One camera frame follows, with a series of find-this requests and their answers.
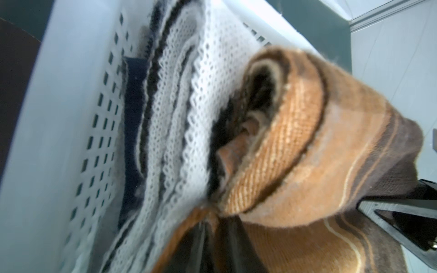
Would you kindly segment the navy plaid scarf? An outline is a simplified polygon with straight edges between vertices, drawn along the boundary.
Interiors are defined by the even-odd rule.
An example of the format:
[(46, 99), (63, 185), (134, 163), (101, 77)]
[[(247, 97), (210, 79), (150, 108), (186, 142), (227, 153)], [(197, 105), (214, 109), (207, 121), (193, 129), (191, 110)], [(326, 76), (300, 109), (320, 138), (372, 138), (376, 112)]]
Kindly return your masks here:
[(141, 198), (135, 193), (143, 178), (137, 166), (138, 156), (135, 154), (138, 144), (138, 133), (142, 125), (143, 108), (146, 103), (143, 82), (147, 73), (147, 60), (143, 58), (124, 57), (123, 96), (124, 96), (124, 159), (125, 188), (118, 228), (122, 228), (129, 218), (129, 213), (136, 209)]

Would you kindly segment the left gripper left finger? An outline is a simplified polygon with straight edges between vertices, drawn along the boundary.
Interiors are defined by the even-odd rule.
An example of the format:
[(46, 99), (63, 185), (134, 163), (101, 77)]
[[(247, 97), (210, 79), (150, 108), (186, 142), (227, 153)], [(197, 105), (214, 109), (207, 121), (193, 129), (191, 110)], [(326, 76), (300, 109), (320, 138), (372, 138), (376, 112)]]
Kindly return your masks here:
[(177, 246), (164, 273), (206, 273), (205, 248), (207, 227), (204, 222), (193, 227)]

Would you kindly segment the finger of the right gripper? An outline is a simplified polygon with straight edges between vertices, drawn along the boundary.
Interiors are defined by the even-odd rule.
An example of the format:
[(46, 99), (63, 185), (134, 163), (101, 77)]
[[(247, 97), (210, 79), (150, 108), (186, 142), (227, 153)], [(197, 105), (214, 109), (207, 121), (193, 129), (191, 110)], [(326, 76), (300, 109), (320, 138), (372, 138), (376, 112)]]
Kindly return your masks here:
[(424, 264), (437, 268), (435, 182), (421, 179), (412, 193), (400, 199), (363, 199), (357, 209)]

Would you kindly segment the black white smiley scarf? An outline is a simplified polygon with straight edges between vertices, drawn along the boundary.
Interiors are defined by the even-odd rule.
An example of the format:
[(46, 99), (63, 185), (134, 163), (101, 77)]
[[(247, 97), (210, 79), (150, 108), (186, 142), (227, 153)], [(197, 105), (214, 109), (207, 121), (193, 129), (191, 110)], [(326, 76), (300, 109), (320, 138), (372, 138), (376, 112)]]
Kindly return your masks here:
[(125, 188), (123, 56), (97, 124), (96, 189), (88, 194), (91, 244), (76, 273), (149, 273), (188, 215), (217, 181), (215, 152), (226, 142), (233, 96), (260, 43), (227, 1), (156, 1), (131, 58), (147, 60), (146, 103), (135, 154), (139, 206), (118, 228)]

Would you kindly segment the brown plaid fringed scarf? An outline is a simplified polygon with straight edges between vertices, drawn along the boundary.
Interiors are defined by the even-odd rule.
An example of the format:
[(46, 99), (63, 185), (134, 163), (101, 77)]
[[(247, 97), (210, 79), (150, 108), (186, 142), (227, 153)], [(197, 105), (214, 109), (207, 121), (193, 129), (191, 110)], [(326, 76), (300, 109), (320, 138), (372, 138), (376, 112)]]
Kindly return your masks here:
[(220, 273), (220, 220), (236, 216), (267, 273), (407, 272), (400, 244), (357, 210), (417, 185), (422, 130), (384, 96), (310, 53), (269, 46), (245, 69), (226, 136), (211, 206), (182, 223), (153, 272), (204, 222), (207, 271)]

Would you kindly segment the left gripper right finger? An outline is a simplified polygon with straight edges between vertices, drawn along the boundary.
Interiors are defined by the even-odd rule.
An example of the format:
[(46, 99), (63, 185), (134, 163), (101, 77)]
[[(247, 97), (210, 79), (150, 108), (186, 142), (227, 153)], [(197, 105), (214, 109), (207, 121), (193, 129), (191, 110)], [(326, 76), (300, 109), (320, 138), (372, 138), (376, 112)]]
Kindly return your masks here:
[(218, 268), (221, 273), (267, 272), (238, 216), (220, 220)]

